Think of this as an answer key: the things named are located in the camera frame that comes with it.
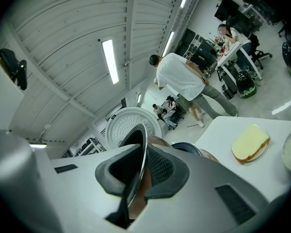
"black chair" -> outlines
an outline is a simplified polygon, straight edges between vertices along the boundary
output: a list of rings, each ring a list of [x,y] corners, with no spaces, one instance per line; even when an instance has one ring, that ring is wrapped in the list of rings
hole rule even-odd
[[[259,40],[258,40],[256,35],[251,34],[248,39],[251,41],[251,47],[252,47],[250,52],[248,53],[248,55],[251,56],[251,59],[252,59],[253,63],[255,61],[258,61],[259,64],[260,64],[261,70],[263,70],[264,67],[263,67],[263,65],[262,65],[262,63],[261,63],[261,61],[259,59],[263,58],[263,57],[265,57],[267,55],[269,55],[270,58],[272,58],[273,55],[271,53],[269,53],[269,52],[264,53],[263,51],[257,50],[257,47],[260,45],[260,43],[259,43]]]

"helmet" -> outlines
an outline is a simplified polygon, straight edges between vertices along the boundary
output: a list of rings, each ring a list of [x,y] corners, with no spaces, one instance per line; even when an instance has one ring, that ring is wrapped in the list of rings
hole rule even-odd
[[[241,97],[248,98],[257,91],[256,85],[247,72],[240,72],[236,77],[236,85]]]
[[[291,73],[291,41],[284,42],[282,44],[282,56]]]

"black vent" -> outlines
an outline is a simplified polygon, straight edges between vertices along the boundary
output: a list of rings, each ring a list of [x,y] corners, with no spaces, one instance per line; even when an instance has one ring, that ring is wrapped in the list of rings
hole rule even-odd
[[[126,98],[123,98],[121,100],[121,103],[122,103],[122,108],[126,108],[127,107],[127,105],[126,105]]]
[[[70,164],[70,165],[66,165],[66,166],[55,167],[54,169],[57,173],[63,173],[63,172],[67,172],[67,171],[70,171],[70,170],[73,170],[76,168],[78,168],[76,165]]]
[[[103,137],[105,137],[106,134],[106,129],[104,129],[103,131],[100,132],[102,134]]]
[[[246,222],[255,215],[255,212],[230,185],[215,189],[238,224]]]

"gray pants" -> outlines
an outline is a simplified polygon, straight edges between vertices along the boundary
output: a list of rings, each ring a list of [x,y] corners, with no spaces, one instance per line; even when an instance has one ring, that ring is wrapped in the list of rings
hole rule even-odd
[[[212,107],[208,104],[207,100],[202,96],[202,94],[216,100],[221,106],[225,109],[225,111],[231,116],[235,116],[237,113],[236,107],[231,104],[222,93],[220,93],[217,89],[213,88],[210,84],[206,85],[202,90],[201,94],[199,94],[196,98],[192,100],[193,103],[196,103],[200,108],[202,108],[212,119],[216,117],[222,116],[217,113]]]
[[[166,115],[164,115],[164,120],[170,126],[175,127],[176,124],[170,120],[170,118],[173,114],[174,114],[173,112],[168,112]]]

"mesh grille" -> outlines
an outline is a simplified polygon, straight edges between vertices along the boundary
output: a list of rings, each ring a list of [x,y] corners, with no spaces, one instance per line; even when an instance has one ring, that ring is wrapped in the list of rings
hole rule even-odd
[[[174,172],[174,166],[159,153],[148,148],[148,167],[151,173],[152,186],[167,180]]]

